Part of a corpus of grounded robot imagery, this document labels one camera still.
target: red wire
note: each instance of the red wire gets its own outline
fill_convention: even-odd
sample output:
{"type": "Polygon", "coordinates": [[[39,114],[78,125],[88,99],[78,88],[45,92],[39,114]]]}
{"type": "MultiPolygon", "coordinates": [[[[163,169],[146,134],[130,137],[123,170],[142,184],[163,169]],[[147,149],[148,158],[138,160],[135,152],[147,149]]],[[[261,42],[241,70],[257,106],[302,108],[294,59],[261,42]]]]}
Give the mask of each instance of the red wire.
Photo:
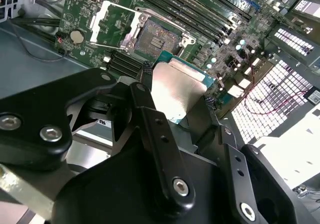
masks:
{"type": "Polygon", "coordinates": [[[266,113],[256,113],[256,112],[252,112],[251,110],[249,110],[248,106],[247,106],[247,98],[248,98],[248,95],[251,93],[251,91],[253,90],[253,88],[255,87],[256,85],[256,82],[255,82],[255,76],[254,76],[254,69],[253,69],[253,65],[249,62],[250,64],[250,67],[251,67],[251,75],[252,75],[252,78],[253,78],[253,81],[252,81],[252,87],[251,89],[248,91],[248,93],[245,95],[244,97],[244,107],[246,108],[246,110],[252,114],[256,114],[256,115],[268,115],[270,113],[273,113],[273,112],[276,112],[278,111],[279,109],[281,109],[283,106],[285,106],[292,98],[294,98],[295,96],[297,95],[302,95],[302,94],[305,94],[306,92],[308,92],[308,90],[306,91],[303,91],[303,90],[300,90],[298,91],[297,93],[295,93],[294,95],[290,96],[289,98],[287,98],[284,102],[282,102],[277,108],[271,110],[271,111],[268,111],[266,113]]]}

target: green circuit board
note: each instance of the green circuit board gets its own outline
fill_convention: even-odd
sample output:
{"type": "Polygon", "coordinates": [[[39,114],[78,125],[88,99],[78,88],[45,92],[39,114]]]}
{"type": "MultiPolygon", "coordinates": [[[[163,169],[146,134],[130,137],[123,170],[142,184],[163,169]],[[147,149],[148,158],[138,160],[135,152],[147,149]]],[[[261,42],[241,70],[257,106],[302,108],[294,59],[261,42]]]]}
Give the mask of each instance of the green circuit board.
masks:
{"type": "Polygon", "coordinates": [[[277,23],[299,30],[273,8],[276,2],[280,3],[279,9],[289,8],[295,1],[66,0],[56,48],[67,50],[89,67],[107,68],[116,77],[135,77],[143,62],[153,63],[162,51],[168,51],[213,78],[221,75],[223,80],[216,82],[208,94],[223,104],[230,98],[218,87],[242,68],[230,65],[229,57],[241,64],[247,60],[235,49],[239,40],[245,40],[241,49],[246,53],[251,55],[250,47],[262,58],[265,37],[277,23]],[[128,49],[124,42],[137,26],[137,13],[146,14],[146,19],[139,20],[141,25],[128,49]]]}

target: motherboard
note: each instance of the motherboard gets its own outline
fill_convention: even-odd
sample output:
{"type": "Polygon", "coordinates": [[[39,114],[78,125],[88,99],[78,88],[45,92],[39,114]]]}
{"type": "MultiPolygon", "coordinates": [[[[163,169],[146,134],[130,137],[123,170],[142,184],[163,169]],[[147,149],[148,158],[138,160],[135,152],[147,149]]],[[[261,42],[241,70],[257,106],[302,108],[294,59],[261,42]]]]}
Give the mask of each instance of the motherboard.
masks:
{"type": "Polygon", "coordinates": [[[265,37],[296,0],[66,0],[56,48],[115,77],[136,78],[163,51],[210,75],[207,95],[222,109],[264,70],[265,37]]]}

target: white label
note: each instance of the white label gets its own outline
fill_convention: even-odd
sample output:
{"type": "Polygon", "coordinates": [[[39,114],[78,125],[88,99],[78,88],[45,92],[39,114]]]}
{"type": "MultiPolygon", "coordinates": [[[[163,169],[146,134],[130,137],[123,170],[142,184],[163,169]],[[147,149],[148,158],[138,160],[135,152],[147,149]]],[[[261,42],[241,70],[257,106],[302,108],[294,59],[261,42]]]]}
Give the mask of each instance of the white label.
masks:
{"type": "Polygon", "coordinates": [[[106,121],[106,120],[102,120],[102,119],[99,119],[98,120],[98,123],[103,125],[103,126],[106,126],[108,128],[111,128],[111,122],[110,121],[106,121]]]}
{"type": "Polygon", "coordinates": [[[314,103],[315,105],[317,105],[318,103],[320,103],[320,92],[319,91],[315,91],[313,92],[309,97],[308,99],[314,103]]]}

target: silver screw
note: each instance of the silver screw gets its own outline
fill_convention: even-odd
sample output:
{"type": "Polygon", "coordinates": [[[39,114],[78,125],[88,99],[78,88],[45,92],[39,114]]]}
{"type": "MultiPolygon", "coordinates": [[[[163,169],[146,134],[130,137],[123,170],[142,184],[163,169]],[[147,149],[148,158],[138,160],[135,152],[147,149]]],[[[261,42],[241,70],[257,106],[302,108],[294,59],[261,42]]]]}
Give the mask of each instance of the silver screw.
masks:
{"type": "Polygon", "coordinates": [[[128,48],[133,48],[133,47],[134,47],[134,44],[130,42],[130,43],[127,44],[127,47],[128,47],[128,48]]]}
{"type": "Polygon", "coordinates": [[[241,203],[240,208],[246,218],[248,218],[252,222],[254,222],[256,220],[256,215],[255,215],[254,211],[247,203],[241,203]]]}
{"type": "Polygon", "coordinates": [[[146,20],[147,20],[146,16],[145,15],[141,15],[141,21],[146,21],[146,20]]]}
{"type": "Polygon", "coordinates": [[[231,135],[231,134],[232,134],[232,132],[230,131],[229,128],[224,128],[224,131],[225,131],[228,135],[231,135]]]}
{"type": "Polygon", "coordinates": [[[21,120],[14,115],[3,115],[0,117],[0,129],[15,130],[21,126],[21,120]]]}
{"type": "Polygon", "coordinates": [[[107,80],[107,81],[110,81],[110,80],[111,80],[111,78],[110,78],[108,75],[106,75],[105,73],[103,73],[103,74],[101,75],[101,78],[103,78],[103,79],[105,79],[105,80],[107,80]]]}
{"type": "Polygon", "coordinates": [[[140,89],[141,91],[145,91],[145,88],[141,85],[141,84],[137,84],[136,85],[138,89],[140,89]]]}
{"type": "Polygon", "coordinates": [[[174,179],[173,188],[180,196],[183,196],[183,197],[185,197],[189,193],[188,185],[185,183],[184,180],[180,178],[174,179]]]}
{"type": "Polygon", "coordinates": [[[57,142],[62,138],[60,128],[55,126],[46,126],[41,129],[40,137],[47,142],[57,142]]]}

